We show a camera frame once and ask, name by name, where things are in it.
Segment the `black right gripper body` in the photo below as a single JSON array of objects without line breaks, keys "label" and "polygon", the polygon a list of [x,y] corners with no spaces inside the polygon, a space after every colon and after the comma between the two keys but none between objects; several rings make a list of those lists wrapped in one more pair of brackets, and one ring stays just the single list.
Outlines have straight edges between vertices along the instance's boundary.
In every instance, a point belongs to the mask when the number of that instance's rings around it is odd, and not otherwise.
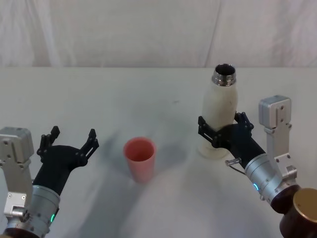
[{"label": "black right gripper body", "polygon": [[239,158],[243,168],[255,157],[265,154],[263,148],[252,138],[253,128],[253,124],[236,123],[217,132],[217,144],[220,148],[227,149],[234,158]]}]

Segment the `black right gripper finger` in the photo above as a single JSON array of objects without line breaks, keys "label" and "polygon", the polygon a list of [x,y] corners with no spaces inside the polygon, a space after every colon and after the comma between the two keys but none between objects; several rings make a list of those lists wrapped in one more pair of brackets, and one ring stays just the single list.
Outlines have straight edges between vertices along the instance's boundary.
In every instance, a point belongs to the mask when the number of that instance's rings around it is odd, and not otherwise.
[{"label": "black right gripper finger", "polygon": [[249,121],[245,112],[236,112],[234,120],[237,122],[237,124],[242,128],[244,132],[247,132],[249,135],[252,135],[254,125]]},{"label": "black right gripper finger", "polygon": [[202,116],[198,117],[198,134],[207,140],[214,148],[220,148],[221,135],[218,131],[214,131]]}]

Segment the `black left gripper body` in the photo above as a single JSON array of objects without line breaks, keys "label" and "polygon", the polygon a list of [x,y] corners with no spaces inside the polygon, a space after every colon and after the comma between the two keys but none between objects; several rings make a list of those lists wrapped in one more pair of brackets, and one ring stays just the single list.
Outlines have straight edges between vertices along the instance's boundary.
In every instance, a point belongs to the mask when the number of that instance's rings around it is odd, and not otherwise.
[{"label": "black left gripper body", "polygon": [[79,149],[71,146],[52,146],[42,156],[42,166],[33,185],[53,190],[61,195],[70,173],[87,165],[87,157]]}]

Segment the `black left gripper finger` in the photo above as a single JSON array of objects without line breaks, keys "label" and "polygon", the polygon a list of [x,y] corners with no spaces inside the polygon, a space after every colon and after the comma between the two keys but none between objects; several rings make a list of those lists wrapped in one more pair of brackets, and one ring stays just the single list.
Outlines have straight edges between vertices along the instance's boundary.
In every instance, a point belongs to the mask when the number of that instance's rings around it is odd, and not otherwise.
[{"label": "black left gripper finger", "polygon": [[89,158],[98,149],[98,147],[99,142],[97,140],[96,131],[92,128],[89,132],[86,143],[75,154],[78,166],[86,166]]},{"label": "black left gripper finger", "polygon": [[52,146],[59,134],[59,127],[54,126],[49,134],[41,135],[40,147],[37,150],[37,155],[39,155],[41,159],[44,158],[44,155],[47,153],[47,149]]}]

